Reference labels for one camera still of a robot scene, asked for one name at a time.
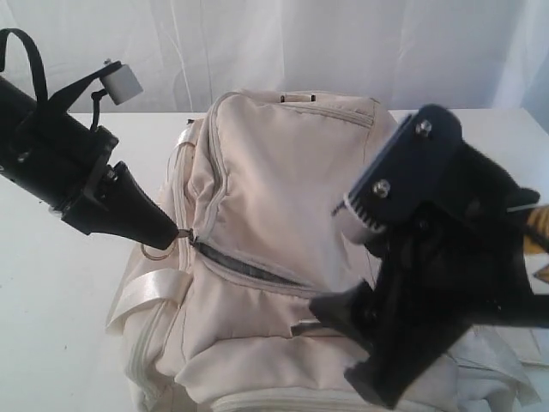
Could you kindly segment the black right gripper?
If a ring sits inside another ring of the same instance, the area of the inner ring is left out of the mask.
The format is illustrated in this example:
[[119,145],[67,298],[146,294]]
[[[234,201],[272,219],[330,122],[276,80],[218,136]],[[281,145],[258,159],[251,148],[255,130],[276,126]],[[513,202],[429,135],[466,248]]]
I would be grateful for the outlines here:
[[531,202],[531,190],[463,143],[431,200],[364,245],[382,260],[375,286],[311,298],[313,319],[292,325],[292,335],[333,330],[374,343],[344,377],[367,402],[394,408],[470,325],[531,324],[522,255]]

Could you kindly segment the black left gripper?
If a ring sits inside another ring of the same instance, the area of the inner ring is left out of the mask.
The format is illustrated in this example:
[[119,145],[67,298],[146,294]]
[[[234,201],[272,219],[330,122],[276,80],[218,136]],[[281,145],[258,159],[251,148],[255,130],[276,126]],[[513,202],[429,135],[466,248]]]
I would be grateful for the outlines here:
[[127,165],[109,165],[119,140],[106,128],[67,128],[59,150],[75,166],[61,220],[86,235],[105,233],[145,245],[164,244],[178,231],[174,221],[137,184]]

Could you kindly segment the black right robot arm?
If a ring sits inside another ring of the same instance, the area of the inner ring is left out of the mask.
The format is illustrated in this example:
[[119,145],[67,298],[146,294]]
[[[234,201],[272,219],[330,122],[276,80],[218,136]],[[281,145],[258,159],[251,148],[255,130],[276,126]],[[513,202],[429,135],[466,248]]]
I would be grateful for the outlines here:
[[548,249],[547,211],[466,143],[386,148],[350,191],[359,243],[382,260],[360,283],[310,303],[324,327],[368,352],[345,378],[392,409],[404,391],[475,324],[547,327],[525,258]]

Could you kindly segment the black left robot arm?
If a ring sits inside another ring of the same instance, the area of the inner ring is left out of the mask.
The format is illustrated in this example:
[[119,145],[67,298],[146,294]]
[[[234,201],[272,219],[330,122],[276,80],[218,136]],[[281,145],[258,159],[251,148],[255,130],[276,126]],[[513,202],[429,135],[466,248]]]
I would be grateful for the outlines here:
[[122,161],[108,161],[118,139],[68,113],[40,116],[36,102],[1,81],[1,174],[89,235],[106,233],[166,249],[177,225],[136,183]]

